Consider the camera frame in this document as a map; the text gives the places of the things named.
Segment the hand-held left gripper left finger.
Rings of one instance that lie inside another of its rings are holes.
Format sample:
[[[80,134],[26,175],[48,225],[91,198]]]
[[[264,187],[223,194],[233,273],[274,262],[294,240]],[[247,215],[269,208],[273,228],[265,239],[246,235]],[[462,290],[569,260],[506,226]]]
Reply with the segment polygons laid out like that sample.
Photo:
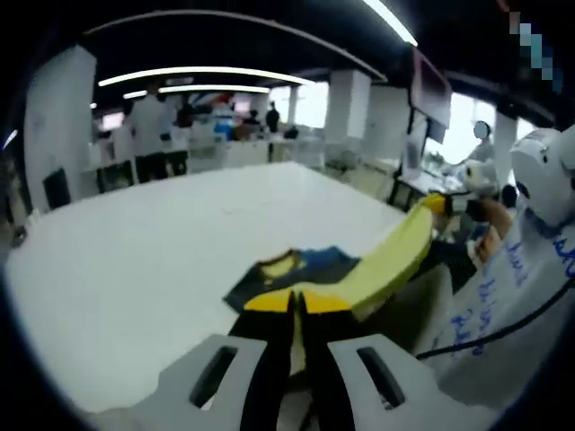
[[[89,417],[92,430],[273,430],[290,373],[293,293],[249,301],[226,335],[167,366],[140,402]]]

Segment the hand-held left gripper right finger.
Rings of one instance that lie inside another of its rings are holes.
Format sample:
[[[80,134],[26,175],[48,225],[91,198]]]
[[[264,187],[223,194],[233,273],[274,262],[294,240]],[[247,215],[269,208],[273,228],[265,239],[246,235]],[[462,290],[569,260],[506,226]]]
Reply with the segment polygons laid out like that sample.
[[[492,412],[438,388],[432,371],[382,334],[365,335],[347,303],[300,293],[307,375],[322,430],[486,430]]]

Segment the person's right hand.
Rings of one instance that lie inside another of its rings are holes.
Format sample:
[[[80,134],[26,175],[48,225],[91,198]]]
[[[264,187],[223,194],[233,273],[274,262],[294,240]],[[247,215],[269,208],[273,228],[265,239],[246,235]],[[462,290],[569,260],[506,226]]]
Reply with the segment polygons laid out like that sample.
[[[479,203],[485,219],[495,228],[499,237],[503,239],[513,225],[513,216],[500,202],[492,198],[480,198]]]

